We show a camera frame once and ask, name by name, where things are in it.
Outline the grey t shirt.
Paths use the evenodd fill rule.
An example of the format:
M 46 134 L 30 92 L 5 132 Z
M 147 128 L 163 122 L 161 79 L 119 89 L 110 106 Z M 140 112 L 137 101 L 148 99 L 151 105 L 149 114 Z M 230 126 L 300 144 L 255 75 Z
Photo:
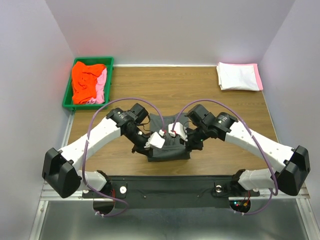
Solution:
M 162 129 L 162 120 L 160 116 L 150 113 L 149 130 L 152 132 Z M 165 124 L 165 142 L 161 149 L 153 149 L 152 157 L 147 157 L 148 162 L 166 162 L 175 160 L 188 160 L 190 159 L 190 153 L 186 151 L 185 146 L 180 143 L 180 137 L 171 137 L 169 134 L 169 124 L 173 124 L 177 119 L 178 113 L 171 116 L 164 116 Z M 175 125 L 178 127 L 178 123 L 185 124 L 184 127 L 189 127 L 189 119 L 182 113 Z

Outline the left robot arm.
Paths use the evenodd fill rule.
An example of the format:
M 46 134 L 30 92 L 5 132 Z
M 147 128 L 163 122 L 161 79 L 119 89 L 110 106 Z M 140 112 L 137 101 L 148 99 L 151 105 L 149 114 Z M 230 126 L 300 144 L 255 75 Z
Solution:
M 153 150 L 146 144 L 151 133 L 143 133 L 139 126 L 149 116 L 148 111 L 136 103 L 123 111 L 112 109 L 101 122 L 71 144 L 59 150 L 49 149 L 44 156 L 42 178 L 62 197 L 67 198 L 78 190 L 94 187 L 95 193 L 106 197 L 111 193 L 111 184 L 101 171 L 83 171 L 82 160 L 90 158 L 112 140 L 125 136 L 133 143 L 132 152 L 152 156 Z

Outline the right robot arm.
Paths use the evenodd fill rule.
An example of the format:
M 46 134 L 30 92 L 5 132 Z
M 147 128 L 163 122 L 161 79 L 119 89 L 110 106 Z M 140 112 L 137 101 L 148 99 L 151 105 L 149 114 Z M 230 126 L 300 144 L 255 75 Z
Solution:
M 274 189 L 296 196 L 310 173 L 308 150 L 282 145 L 251 129 L 236 117 L 221 112 L 217 116 L 203 105 L 197 104 L 186 116 L 195 129 L 186 129 L 185 147 L 188 151 L 202 150 L 203 142 L 209 138 L 234 144 L 259 158 L 267 158 L 267 168 L 239 170 L 230 182 L 231 192 L 242 195 L 248 190 Z

